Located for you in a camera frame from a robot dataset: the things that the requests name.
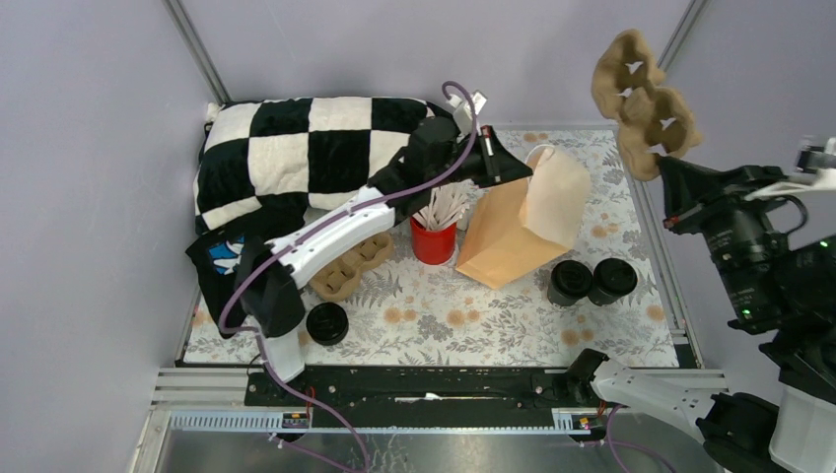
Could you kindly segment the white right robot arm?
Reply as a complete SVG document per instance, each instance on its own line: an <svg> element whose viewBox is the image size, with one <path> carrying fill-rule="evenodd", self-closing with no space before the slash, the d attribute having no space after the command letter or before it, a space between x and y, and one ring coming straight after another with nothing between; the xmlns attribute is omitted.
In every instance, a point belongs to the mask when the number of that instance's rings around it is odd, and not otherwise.
<svg viewBox="0 0 836 473"><path fill-rule="evenodd" d="M835 142L807 140L796 170L715 170L658 160L664 226L701 235L734 311L731 327L772 332L760 351L780 370L779 404L738 392L690 392L586 349L569 366L575 404L625 405L700 442L731 472L831 472L835 468L835 239L790 248L768 215L801 194L835 187Z"/></svg>

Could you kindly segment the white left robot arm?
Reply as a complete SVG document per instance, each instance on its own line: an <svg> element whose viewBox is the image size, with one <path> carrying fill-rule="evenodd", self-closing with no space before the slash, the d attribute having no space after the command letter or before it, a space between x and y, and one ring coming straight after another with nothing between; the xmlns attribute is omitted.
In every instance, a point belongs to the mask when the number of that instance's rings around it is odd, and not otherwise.
<svg viewBox="0 0 836 473"><path fill-rule="evenodd" d="M470 180L480 188L532 176L532 169L508 152L490 125L480 125L473 94L446 81L442 88L464 118L421 120L388 164L369 178L355 197L287 236L244 245L233 295L222 310L219 328L235 303L256 322L251 331L265 370L268 392L284 405L305 395L306 366L297 330L306 311L301 289L313 276L362 240L385 232L425 207L433 189Z"/></svg>

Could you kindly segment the brown paper bag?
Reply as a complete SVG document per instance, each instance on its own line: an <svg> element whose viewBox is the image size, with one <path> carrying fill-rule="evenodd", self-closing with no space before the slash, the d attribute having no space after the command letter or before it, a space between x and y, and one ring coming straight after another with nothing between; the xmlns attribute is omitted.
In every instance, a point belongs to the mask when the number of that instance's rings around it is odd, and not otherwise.
<svg viewBox="0 0 836 473"><path fill-rule="evenodd" d="M494 290L573 248L592 189L586 166L553 146L532 150L524 167L532 176L477 201L455 266Z"/></svg>

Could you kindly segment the black paper coffee cup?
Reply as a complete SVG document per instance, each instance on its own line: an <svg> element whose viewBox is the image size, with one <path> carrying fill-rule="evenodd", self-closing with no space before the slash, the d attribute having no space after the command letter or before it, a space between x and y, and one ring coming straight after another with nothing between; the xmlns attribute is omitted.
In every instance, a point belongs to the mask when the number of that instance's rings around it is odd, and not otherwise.
<svg viewBox="0 0 836 473"><path fill-rule="evenodd" d="M551 271L547 298L552 304L571 306L585 298L592 288L592 271L582 262L565 260Z"/></svg>

